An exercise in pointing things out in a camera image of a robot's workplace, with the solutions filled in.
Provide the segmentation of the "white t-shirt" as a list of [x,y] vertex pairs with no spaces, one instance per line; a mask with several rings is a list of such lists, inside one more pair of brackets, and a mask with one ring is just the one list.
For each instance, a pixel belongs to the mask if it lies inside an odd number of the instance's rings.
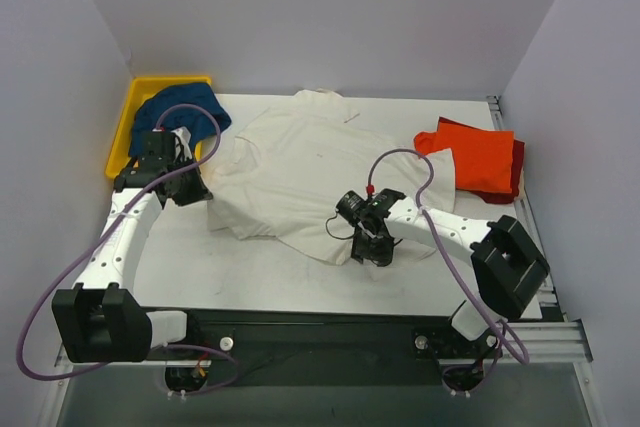
[[350,226],[325,221],[349,190],[361,190],[374,168],[379,188],[414,196],[453,212],[453,154],[445,149],[421,160],[401,153],[405,138],[389,123],[402,114],[395,104],[354,100],[333,92],[303,90],[293,96],[226,95],[222,106],[233,124],[221,150],[206,166],[213,193],[207,204],[210,231],[227,229],[240,240],[271,237],[333,265],[350,254]]

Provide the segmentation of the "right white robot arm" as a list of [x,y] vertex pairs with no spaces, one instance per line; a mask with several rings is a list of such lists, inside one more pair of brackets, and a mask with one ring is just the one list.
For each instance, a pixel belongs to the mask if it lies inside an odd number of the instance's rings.
[[387,268],[404,242],[440,252],[447,264],[458,260],[469,266],[471,282],[456,268],[449,270],[463,295],[442,333],[451,353],[467,354],[500,321],[542,318],[539,291],[549,265],[516,218],[458,216],[420,207],[389,189],[366,199],[350,191],[336,213],[353,228],[351,258],[360,263]]

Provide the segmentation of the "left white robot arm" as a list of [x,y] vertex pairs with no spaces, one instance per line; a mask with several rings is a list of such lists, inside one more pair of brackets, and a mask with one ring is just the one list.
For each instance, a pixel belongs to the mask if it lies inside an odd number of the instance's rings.
[[186,312],[149,311],[132,293],[145,243],[166,203],[188,206],[212,197],[189,141],[185,127],[146,132],[141,153],[115,177],[105,240],[73,287],[57,290],[51,303],[72,362],[139,362],[164,344],[182,359],[200,351],[203,336]]

